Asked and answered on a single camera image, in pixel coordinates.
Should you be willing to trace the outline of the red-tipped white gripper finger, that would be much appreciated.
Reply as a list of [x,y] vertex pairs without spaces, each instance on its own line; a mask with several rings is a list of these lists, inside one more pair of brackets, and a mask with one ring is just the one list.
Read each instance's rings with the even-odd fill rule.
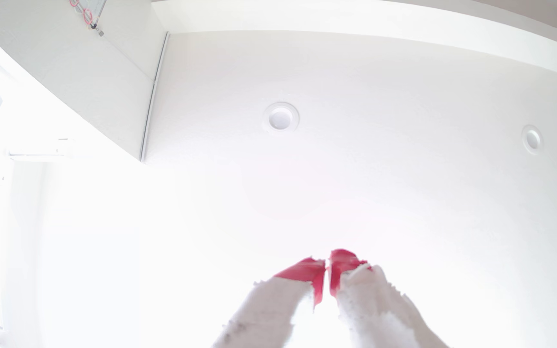
[[335,249],[329,257],[329,279],[352,347],[447,347],[380,266]]
[[301,302],[321,303],[325,272],[324,259],[307,257],[254,284],[212,347],[284,347]]

